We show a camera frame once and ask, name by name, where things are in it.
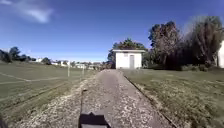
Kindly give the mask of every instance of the pole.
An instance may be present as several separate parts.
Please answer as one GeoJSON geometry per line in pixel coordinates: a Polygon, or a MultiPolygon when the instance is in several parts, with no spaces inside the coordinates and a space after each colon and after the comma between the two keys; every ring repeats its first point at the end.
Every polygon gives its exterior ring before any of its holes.
{"type": "Polygon", "coordinates": [[[70,77],[70,62],[68,61],[68,77],[70,77]]]}
{"type": "Polygon", "coordinates": [[[83,68],[82,68],[82,76],[84,76],[84,69],[85,69],[85,64],[83,64],[83,68]]]}

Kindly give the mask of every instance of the black object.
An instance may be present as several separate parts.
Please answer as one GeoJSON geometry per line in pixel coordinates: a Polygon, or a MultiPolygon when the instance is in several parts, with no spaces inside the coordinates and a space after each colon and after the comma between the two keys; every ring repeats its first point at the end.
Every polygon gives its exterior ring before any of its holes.
{"type": "Polygon", "coordinates": [[[79,116],[79,128],[83,128],[82,125],[100,125],[111,128],[110,125],[104,118],[104,115],[94,115],[92,112],[90,114],[81,114],[79,116]]]}

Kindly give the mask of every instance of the roof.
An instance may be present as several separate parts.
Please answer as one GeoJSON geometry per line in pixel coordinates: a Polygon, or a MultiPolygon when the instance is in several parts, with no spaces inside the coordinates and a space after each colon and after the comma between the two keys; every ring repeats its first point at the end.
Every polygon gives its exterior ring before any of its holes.
{"type": "Polygon", "coordinates": [[[116,50],[116,49],[114,49],[113,52],[143,53],[143,52],[146,52],[146,51],[145,50],[116,50]]]}

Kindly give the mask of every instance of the grass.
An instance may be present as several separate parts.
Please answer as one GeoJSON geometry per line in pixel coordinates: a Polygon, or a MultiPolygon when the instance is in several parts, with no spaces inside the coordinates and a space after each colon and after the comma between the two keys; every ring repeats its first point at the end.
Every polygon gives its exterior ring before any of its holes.
{"type": "Polygon", "coordinates": [[[95,73],[86,70],[83,76],[81,69],[71,68],[70,77],[67,77],[67,70],[40,64],[1,63],[0,73],[13,76],[0,74],[0,112],[4,120],[8,124],[14,124],[29,117],[52,99],[78,85],[83,78],[95,73]]]}
{"type": "Polygon", "coordinates": [[[180,127],[224,127],[224,72],[125,70],[164,115],[180,127]]]}

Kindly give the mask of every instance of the white shed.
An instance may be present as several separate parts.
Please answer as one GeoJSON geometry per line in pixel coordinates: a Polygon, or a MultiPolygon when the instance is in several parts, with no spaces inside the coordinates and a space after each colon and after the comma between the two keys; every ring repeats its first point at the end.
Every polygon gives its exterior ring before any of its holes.
{"type": "Polygon", "coordinates": [[[142,67],[144,50],[113,50],[116,54],[116,69],[137,69],[142,67]]]}

